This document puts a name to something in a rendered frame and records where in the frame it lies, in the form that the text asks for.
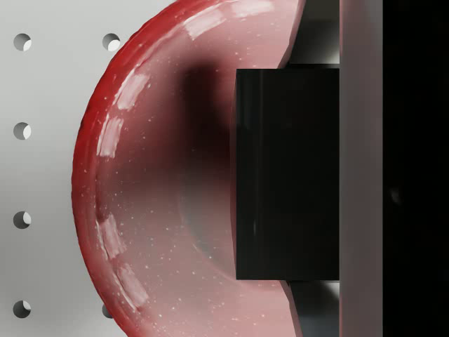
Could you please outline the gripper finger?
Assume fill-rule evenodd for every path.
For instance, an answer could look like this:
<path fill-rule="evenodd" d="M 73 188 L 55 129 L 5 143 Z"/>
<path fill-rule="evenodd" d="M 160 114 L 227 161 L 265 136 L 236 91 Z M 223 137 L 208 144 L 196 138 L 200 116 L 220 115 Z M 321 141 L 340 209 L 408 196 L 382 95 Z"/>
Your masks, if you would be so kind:
<path fill-rule="evenodd" d="M 236 277 L 337 281 L 339 178 L 236 178 Z"/>
<path fill-rule="evenodd" d="M 340 163 L 336 67 L 236 72 L 236 174 L 336 175 Z"/>

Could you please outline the red mug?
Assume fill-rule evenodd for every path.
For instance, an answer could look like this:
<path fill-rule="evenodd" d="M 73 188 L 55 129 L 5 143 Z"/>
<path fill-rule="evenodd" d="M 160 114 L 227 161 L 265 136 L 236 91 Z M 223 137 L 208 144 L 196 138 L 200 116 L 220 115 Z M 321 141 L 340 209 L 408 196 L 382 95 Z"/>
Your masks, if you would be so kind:
<path fill-rule="evenodd" d="M 236 279 L 229 132 L 238 68 L 286 64 L 304 0 L 175 0 L 121 47 L 76 139 L 72 208 L 127 337 L 297 337 L 278 281 Z"/>

